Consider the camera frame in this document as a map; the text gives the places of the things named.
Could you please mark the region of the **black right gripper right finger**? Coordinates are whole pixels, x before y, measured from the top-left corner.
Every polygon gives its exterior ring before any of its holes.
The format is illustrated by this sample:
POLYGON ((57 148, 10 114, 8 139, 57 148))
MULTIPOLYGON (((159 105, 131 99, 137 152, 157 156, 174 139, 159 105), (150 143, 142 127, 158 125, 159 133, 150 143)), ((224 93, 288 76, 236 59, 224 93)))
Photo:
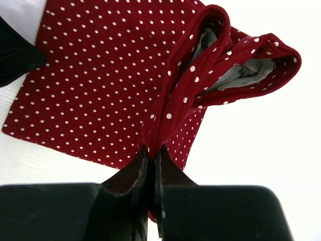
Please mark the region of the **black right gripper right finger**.
POLYGON ((292 240, 267 187, 198 185, 162 146, 154 161, 154 206, 162 240, 292 240))

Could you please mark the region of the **red polka dot skirt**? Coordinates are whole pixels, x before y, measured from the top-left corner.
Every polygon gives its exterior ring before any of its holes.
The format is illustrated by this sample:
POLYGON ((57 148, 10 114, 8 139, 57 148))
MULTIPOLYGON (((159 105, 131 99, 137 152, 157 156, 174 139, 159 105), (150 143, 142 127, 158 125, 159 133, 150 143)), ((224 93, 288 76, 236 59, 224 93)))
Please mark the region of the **red polka dot skirt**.
POLYGON ((3 133, 116 169, 161 146, 183 169, 209 106, 272 93, 301 67, 274 34, 200 1, 47 1, 36 47, 47 63, 3 133))

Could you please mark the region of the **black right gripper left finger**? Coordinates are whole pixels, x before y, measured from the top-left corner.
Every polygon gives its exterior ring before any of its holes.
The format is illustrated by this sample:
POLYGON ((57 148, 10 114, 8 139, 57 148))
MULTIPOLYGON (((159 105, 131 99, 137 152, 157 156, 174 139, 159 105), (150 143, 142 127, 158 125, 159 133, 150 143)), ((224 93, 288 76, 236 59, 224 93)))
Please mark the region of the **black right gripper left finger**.
POLYGON ((103 183, 1 187, 1 240, 146 240, 148 154, 103 183))

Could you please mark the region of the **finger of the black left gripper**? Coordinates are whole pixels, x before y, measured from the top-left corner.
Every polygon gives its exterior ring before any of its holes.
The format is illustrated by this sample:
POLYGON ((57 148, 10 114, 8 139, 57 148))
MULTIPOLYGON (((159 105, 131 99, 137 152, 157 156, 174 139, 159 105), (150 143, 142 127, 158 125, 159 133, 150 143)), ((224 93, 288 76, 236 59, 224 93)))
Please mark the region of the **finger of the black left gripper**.
POLYGON ((1 18, 1 87, 45 63, 45 54, 1 18))

